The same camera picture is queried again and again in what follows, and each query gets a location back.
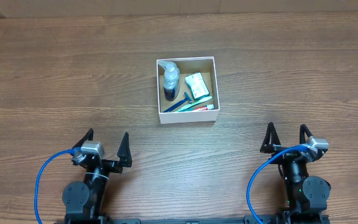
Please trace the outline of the clear pump bottle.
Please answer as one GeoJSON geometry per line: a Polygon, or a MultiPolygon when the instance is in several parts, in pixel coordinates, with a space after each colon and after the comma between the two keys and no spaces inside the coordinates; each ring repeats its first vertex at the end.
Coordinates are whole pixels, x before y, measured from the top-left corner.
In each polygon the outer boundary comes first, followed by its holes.
{"type": "Polygon", "coordinates": [[[174,101],[180,90],[180,71],[174,62],[159,60],[158,65],[164,69],[163,90],[167,101],[174,101]]]}

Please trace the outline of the Colgate toothpaste tube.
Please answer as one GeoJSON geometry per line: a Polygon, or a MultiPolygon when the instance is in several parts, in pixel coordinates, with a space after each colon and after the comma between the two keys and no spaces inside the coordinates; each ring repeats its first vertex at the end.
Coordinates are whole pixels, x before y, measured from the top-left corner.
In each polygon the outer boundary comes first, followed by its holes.
{"type": "Polygon", "coordinates": [[[214,110],[214,105],[213,104],[204,105],[204,106],[200,106],[200,107],[191,109],[191,111],[209,111],[209,110],[214,110]]]}

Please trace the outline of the blue disposable razor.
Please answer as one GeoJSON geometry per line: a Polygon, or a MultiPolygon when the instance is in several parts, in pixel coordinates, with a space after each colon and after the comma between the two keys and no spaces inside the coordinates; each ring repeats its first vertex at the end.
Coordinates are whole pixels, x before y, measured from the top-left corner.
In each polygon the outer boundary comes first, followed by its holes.
{"type": "Polygon", "coordinates": [[[184,92],[184,96],[185,98],[183,100],[178,101],[177,103],[175,103],[173,106],[169,107],[168,109],[166,109],[165,111],[163,111],[164,113],[166,112],[172,112],[174,109],[178,108],[179,106],[181,106],[182,104],[189,102],[192,103],[193,100],[191,99],[191,97],[189,96],[189,94],[187,92],[184,92]]]}

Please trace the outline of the green white toothbrush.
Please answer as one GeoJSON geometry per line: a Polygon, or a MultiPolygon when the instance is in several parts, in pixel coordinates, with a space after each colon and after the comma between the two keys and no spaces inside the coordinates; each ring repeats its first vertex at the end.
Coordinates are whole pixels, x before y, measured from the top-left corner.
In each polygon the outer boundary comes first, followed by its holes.
{"type": "Polygon", "coordinates": [[[204,98],[202,98],[202,99],[200,99],[200,100],[198,100],[198,101],[196,101],[196,102],[194,102],[194,103],[190,103],[190,104],[188,104],[188,105],[185,105],[185,106],[181,107],[181,108],[178,110],[178,112],[182,112],[182,111],[185,111],[185,110],[187,110],[187,109],[190,109],[190,108],[192,108],[192,107],[194,107],[194,106],[196,106],[196,105],[199,105],[199,104],[201,104],[201,103],[207,102],[207,101],[211,100],[212,98],[213,98],[212,96],[204,97],[204,98]]]}

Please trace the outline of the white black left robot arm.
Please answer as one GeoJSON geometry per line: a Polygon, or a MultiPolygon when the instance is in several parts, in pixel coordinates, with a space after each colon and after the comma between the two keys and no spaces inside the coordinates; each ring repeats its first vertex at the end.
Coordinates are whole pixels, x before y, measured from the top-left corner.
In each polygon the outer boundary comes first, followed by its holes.
{"type": "Polygon", "coordinates": [[[122,173],[132,166],[129,133],[125,133],[117,151],[117,161],[104,159],[104,146],[93,140],[89,131],[73,146],[72,163],[86,170],[82,181],[68,184],[62,193],[65,204],[65,223],[112,223],[109,215],[101,212],[104,193],[111,173],[122,173]]]}

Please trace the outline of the green white soap pack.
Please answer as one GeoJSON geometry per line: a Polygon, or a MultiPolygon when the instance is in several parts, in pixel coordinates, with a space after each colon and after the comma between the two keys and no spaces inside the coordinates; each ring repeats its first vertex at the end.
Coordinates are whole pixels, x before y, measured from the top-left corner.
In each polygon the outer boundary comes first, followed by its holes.
{"type": "Polygon", "coordinates": [[[200,72],[189,74],[185,77],[185,82],[188,85],[194,100],[200,100],[210,95],[208,87],[200,72]]]}

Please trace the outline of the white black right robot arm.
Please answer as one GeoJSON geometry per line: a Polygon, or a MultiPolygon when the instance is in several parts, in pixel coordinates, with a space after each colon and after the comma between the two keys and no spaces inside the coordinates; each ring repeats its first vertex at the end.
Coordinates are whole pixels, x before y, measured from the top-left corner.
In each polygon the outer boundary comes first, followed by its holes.
{"type": "Polygon", "coordinates": [[[304,151],[284,152],[272,164],[278,165],[284,180],[287,195],[287,208],[275,215],[261,219],[264,223],[329,223],[327,209],[331,185],[318,176],[310,176],[306,165],[322,158],[328,151],[329,143],[316,138],[306,125],[300,126],[300,146],[304,151]]]}

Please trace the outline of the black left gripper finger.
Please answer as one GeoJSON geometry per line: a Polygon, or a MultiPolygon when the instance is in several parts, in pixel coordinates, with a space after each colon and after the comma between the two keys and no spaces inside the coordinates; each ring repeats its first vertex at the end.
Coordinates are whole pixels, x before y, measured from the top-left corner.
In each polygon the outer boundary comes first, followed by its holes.
{"type": "Polygon", "coordinates": [[[92,141],[94,135],[94,130],[92,128],[73,146],[73,148],[81,147],[85,141],[92,141]]]}
{"type": "Polygon", "coordinates": [[[117,157],[119,158],[119,164],[123,167],[132,167],[132,156],[129,147],[129,133],[125,132],[124,137],[119,146],[117,152],[117,157]]]}

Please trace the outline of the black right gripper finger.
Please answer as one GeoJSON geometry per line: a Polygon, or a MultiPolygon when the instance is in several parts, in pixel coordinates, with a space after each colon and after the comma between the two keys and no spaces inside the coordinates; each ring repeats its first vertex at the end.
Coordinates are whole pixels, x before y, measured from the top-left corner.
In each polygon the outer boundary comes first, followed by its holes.
{"type": "Polygon", "coordinates": [[[276,152],[277,148],[281,147],[278,134],[276,132],[273,122],[267,125],[267,131],[263,143],[260,147],[261,152],[276,152]]]}
{"type": "Polygon", "coordinates": [[[299,144],[304,144],[306,139],[311,137],[312,133],[305,124],[300,126],[300,141],[299,144]]]}

